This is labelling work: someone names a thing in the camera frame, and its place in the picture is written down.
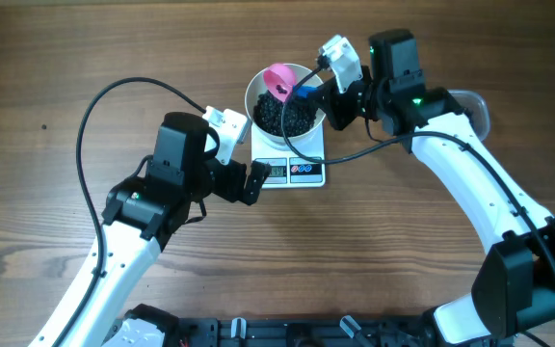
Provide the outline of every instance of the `pink object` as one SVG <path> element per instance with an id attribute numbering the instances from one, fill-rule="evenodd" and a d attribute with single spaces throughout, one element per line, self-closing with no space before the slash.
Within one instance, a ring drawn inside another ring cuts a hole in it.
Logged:
<path id="1" fill-rule="evenodd" d="M 297 84 L 295 71 L 281 63 L 275 63 L 268 67 L 262 73 L 262 79 L 269 92 L 281 102 L 286 101 L 286 96 L 293 91 L 293 87 Z"/>

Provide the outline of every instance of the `wood grain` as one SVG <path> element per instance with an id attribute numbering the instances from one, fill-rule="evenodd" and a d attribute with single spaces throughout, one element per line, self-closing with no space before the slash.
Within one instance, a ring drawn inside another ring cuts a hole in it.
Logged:
<path id="1" fill-rule="evenodd" d="M 555 213 L 555 2 L 286 4 L 0 8 L 0 346 L 35 336 L 93 241 L 74 143 L 91 98 L 122 77 L 158 78 L 201 105 L 245 112 L 248 82 L 268 64 L 312 66 L 334 33 L 365 52 L 369 35 L 410 28 L 428 85 L 486 99 L 486 145 Z M 177 110 L 193 111 L 149 85 L 100 101 L 83 151 L 98 210 Z M 360 121 L 326 128 L 328 157 L 369 145 Z M 247 143 L 235 159 L 250 156 Z M 126 307 L 220 318 L 418 313 L 468 292 L 484 259 L 451 196 L 400 147 L 330 167 L 322 189 L 207 206 L 209 217 L 171 239 Z M 555 322 L 536 332 L 555 345 Z"/>

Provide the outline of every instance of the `white bowl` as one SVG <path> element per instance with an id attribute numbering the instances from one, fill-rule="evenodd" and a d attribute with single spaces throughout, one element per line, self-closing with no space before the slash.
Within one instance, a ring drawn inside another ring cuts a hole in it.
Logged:
<path id="1" fill-rule="evenodd" d="M 306 77 L 311 72 L 309 68 L 302 67 L 297 64 L 285 64 L 285 65 L 289 66 L 290 68 L 293 69 L 293 71 L 295 71 L 298 82 L 301 81 L 304 77 Z M 258 97 L 261 94 L 267 92 L 267 86 L 265 85 L 265 82 L 262 79 L 262 73 L 266 69 L 267 68 L 256 73 L 254 78 L 252 78 L 252 80 L 248 84 L 248 89 L 246 90 L 246 112 L 248 113 L 248 117 L 250 117 L 252 121 L 252 127 L 254 127 L 255 130 L 261 135 L 261 138 L 265 143 L 267 143 L 269 146 L 273 148 L 286 149 L 288 147 L 281 136 L 271 135 L 270 133 L 261 129 L 260 126 L 256 125 L 256 122 L 254 121 L 254 106 L 256 106 L 256 104 L 258 103 Z M 320 77 L 318 77 L 318 75 L 313 76 L 312 78 L 309 79 L 309 81 L 305 83 L 306 86 L 311 86 L 311 87 L 318 87 L 322 84 L 323 84 L 323 80 L 321 80 Z M 320 109 L 318 109 L 318 111 L 316 111 L 316 119 L 314 120 L 314 124 L 312 125 L 311 129 L 309 129 L 306 133 L 302 135 L 289 137 L 288 139 L 290 140 L 291 144 L 301 145 L 305 143 L 308 139 L 312 137 L 311 135 L 314 134 L 315 130 L 319 126 L 322 126 L 321 124 L 323 123 L 324 119 L 325 119 L 325 113 Z"/>

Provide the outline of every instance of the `white digital scale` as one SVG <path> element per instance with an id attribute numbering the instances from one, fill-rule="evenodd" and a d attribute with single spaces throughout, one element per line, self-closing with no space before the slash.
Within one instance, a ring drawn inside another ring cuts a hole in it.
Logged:
<path id="1" fill-rule="evenodd" d="M 251 160 L 271 165 L 264 189 L 311 188 L 325 185 L 325 164 L 310 163 L 293 153 L 286 145 L 267 143 L 258 127 L 251 127 Z M 317 126 L 304 141 L 293 144 L 310 158 L 325 159 L 323 126 Z"/>

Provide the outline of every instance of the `bowl of black beans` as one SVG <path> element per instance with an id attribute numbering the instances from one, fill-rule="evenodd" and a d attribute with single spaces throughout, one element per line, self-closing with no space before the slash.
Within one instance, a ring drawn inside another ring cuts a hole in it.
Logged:
<path id="1" fill-rule="evenodd" d="M 286 64 L 301 81 L 311 70 L 296 64 Z M 246 111 L 253 122 L 253 127 L 262 135 L 263 141 L 277 149 L 287 149 L 281 132 L 281 111 L 283 103 L 275 98 L 268 90 L 262 78 L 265 71 L 258 72 L 252 78 L 246 90 Z M 318 87 L 323 81 L 314 76 L 305 83 L 306 86 Z M 295 146 L 311 138 L 314 131 L 322 126 L 325 113 L 313 106 L 307 99 L 293 95 L 288 101 L 284 115 L 284 129 L 286 136 Z"/>

